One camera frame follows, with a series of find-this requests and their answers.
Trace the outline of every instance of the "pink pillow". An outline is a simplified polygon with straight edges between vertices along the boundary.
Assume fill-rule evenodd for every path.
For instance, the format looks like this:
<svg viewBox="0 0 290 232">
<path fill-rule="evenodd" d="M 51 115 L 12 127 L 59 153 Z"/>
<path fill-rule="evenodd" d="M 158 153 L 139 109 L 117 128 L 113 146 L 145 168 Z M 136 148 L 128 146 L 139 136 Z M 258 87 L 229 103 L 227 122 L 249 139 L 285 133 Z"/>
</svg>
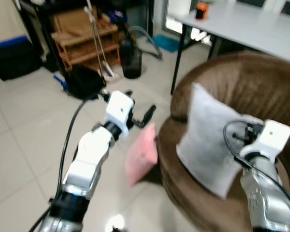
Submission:
<svg viewBox="0 0 290 232">
<path fill-rule="evenodd" d="M 156 137 L 155 123 L 151 123 L 130 148 L 126 158 L 126 174 L 131 187 L 157 164 Z"/>
</svg>

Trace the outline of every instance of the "table leg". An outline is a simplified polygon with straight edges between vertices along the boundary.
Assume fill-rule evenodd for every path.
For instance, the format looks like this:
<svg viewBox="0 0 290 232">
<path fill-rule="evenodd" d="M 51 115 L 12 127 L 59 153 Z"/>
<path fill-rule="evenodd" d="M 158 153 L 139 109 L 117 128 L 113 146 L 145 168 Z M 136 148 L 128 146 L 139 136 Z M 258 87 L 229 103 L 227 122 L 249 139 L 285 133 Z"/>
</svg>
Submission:
<svg viewBox="0 0 290 232">
<path fill-rule="evenodd" d="M 154 23 L 153 23 L 153 17 L 154 17 L 154 0 L 148 1 L 148 16 L 147 16 L 147 32 L 152 37 L 154 32 Z"/>
<path fill-rule="evenodd" d="M 182 32 L 182 35 L 180 37 L 177 58 L 176 58 L 176 65 L 175 65 L 174 76 L 173 76 L 173 81 L 172 81 L 171 95 L 173 94 L 174 89 L 175 89 L 177 73 L 178 73 L 178 68 L 179 68 L 179 62 L 180 62 L 180 58 L 182 56 L 182 52 L 183 52 L 183 48 L 184 48 L 186 32 L 187 32 L 187 25 L 183 24 L 183 32 Z"/>
<path fill-rule="evenodd" d="M 211 59 L 213 57 L 216 57 L 218 55 L 221 43 L 222 43 L 222 38 L 220 38 L 218 36 L 215 36 L 214 40 L 213 40 L 213 43 L 212 43 L 211 50 L 209 51 L 207 60 L 209 60 L 209 59 Z"/>
</svg>

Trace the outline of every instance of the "blue object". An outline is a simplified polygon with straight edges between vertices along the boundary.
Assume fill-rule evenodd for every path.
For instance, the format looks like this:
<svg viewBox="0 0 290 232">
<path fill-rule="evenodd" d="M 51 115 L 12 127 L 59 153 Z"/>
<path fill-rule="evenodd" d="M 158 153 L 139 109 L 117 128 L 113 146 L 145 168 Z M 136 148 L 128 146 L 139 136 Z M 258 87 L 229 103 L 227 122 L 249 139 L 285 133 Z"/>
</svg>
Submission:
<svg viewBox="0 0 290 232">
<path fill-rule="evenodd" d="M 160 48 L 163 48 L 164 50 L 167 50 L 169 52 L 176 52 L 179 47 L 179 41 L 169 38 L 165 35 L 158 34 L 153 37 L 153 40 L 155 41 L 156 45 Z"/>
<path fill-rule="evenodd" d="M 119 10 L 109 10 L 106 14 L 110 17 L 111 23 L 124 25 L 128 21 L 127 14 Z"/>
<path fill-rule="evenodd" d="M 56 80 L 56 81 L 58 81 L 60 84 L 61 84 L 61 86 L 62 86 L 62 88 L 63 88 L 63 90 L 68 90 L 68 84 L 65 82 L 65 81 L 63 81 L 63 80 L 61 80 L 59 77 L 57 77 L 56 75 L 54 75 L 54 79 Z"/>
<path fill-rule="evenodd" d="M 15 38 L 12 38 L 12 39 L 9 39 L 9 40 L 5 40 L 5 41 L 1 41 L 0 42 L 0 48 L 8 47 L 8 46 L 11 46 L 13 44 L 16 44 L 16 43 L 18 44 L 18 43 L 21 43 L 21 42 L 24 42 L 24 41 L 29 41 L 26 35 L 15 37 Z"/>
</svg>

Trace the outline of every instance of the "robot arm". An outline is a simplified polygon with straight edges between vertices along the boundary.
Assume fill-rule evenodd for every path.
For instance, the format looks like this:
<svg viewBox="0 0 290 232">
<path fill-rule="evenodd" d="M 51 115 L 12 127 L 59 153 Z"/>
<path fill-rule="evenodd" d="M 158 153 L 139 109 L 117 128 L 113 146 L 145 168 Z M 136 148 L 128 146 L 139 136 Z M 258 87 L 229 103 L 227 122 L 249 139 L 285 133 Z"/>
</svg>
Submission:
<svg viewBox="0 0 290 232">
<path fill-rule="evenodd" d="M 263 175 L 265 172 L 280 185 L 281 180 L 275 168 L 275 157 L 283 150 L 290 136 L 290 127 L 267 120 L 261 131 L 254 128 L 246 131 L 253 141 L 246 145 L 240 156 L 254 168 L 244 169 L 241 185 L 244 189 L 254 232 L 290 232 L 290 200 L 281 188 Z"/>
<path fill-rule="evenodd" d="M 134 101 L 119 91 L 107 96 L 106 123 L 86 133 L 63 179 L 60 194 L 53 200 L 39 232 L 80 232 L 89 202 L 94 194 L 110 148 L 126 137 L 134 124 L 145 126 L 156 107 L 153 105 L 142 122 L 132 119 Z"/>
</svg>

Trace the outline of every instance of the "vacuum cleaner hose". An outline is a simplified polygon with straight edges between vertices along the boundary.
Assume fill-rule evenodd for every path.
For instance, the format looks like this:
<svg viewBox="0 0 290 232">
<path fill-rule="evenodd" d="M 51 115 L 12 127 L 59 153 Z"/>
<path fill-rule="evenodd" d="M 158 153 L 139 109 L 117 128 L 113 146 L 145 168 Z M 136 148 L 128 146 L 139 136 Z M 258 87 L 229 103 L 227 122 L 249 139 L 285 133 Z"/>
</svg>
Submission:
<svg viewBox="0 0 290 232">
<path fill-rule="evenodd" d="M 139 26 L 132 26 L 132 27 L 130 27 L 129 28 L 129 33 L 131 34 L 132 31 L 138 31 L 138 32 L 142 33 L 144 36 L 146 36 L 146 38 L 148 38 L 149 41 L 153 44 L 153 46 L 154 46 L 154 48 L 155 48 L 155 50 L 157 51 L 158 54 L 152 53 L 150 51 L 142 50 L 140 48 L 138 48 L 138 49 L 140 49 L 143 53 L 150 54 L 150 55 L 156 57 L 157 59 L 162 60 L 162 53 L 161 53 L 160 49 L 156 45 L 155 41 L 147 33 L 147 31 L 145 31 L 143 28 L 141 28 Z"/>
</svg>

